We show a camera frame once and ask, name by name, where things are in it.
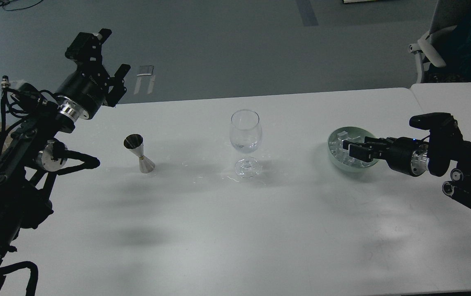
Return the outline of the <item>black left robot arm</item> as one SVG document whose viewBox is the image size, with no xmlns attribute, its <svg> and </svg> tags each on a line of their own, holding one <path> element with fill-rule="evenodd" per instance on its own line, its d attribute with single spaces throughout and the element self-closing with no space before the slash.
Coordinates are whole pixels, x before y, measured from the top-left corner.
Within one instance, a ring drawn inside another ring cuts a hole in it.
<svg viewBox="0 0 471 296">
<path fill-rule="evenodd" d="M 17 117 L 0 130 L 0 291 L 9 273 L 28 268 L 26 295 L 33 296 L 38 268 L 30 261 L 2 266 L 5 255 L 17 251 L 13 240 L 21 229 L 35 229 L 52 213 L 50 195 L 57 176 L 99 166 L 96 157 L 68 150 L 56 139 L 72 133 L 78 119 L 90 120 L 102 106 L 115 107 L 126 93 L 124 78 L 130 70 L 121 65 L 113 76 L 102 65 L 102 45 L 112 31 L 80 32 L 66 49 L 76 70 L 48 100 L 41 90 L 23 83 L 13 89 L 2 77 L 0 111 Z"/>
</svg>

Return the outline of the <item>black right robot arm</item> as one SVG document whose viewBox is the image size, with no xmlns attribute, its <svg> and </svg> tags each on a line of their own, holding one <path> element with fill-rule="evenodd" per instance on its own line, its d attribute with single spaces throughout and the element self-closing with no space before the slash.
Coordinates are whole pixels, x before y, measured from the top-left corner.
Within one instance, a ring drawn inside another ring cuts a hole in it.
<svg viewBox="0 0 471 296">
<path fill-rule="evenodd" d="M 365 137 L 363 142 L 345 140 L 342 147 L 364 162 L 384 160 L 391 170 L 412 177 L 429 172 L 448 173 L 442 192 L 471 209 L 471 142 L 466 141 L 450 113 L 434 112 L 413 116 L 409 126 L 429 131 L 423 139 L 410 137 Z"/>
</svg>

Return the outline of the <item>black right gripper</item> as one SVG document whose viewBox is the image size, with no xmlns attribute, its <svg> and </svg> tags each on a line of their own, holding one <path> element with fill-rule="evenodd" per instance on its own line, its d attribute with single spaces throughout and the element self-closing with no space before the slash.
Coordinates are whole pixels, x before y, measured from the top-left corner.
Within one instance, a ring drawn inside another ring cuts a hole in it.
<svg viewBox="0 0 471 296">
<path fill-rule="evenodd" d="M 365 163 L 386 160 L 391 170 L 412 177 L 429 170 L 428 148 L 428 142 L 409 137 L 365 137 L 363 142 L 342 142 L 342 149 L 348 150 L 350 157 Z"/>
</svg>

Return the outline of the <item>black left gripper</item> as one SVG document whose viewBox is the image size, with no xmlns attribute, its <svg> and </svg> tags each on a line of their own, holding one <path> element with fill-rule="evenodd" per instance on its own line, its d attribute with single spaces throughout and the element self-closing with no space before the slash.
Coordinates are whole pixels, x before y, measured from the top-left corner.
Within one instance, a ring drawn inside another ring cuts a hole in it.
<svg viewBox="0 0 471 296">
<path fill-rule="evenodd" d="M 102 65 L 102 45 L 112 31 L 102 28 L 97 34 L 79 32 L 65 51 L 65 56 L 76 64 L 56 91 L 59 112 L 71 120 L 92 119 L 102 106 L 115 107 L 127 92 L 125 77 L 131 69 L 121 64 L 113 77 L 103 68 L 85 69 Z"/>
</svg>

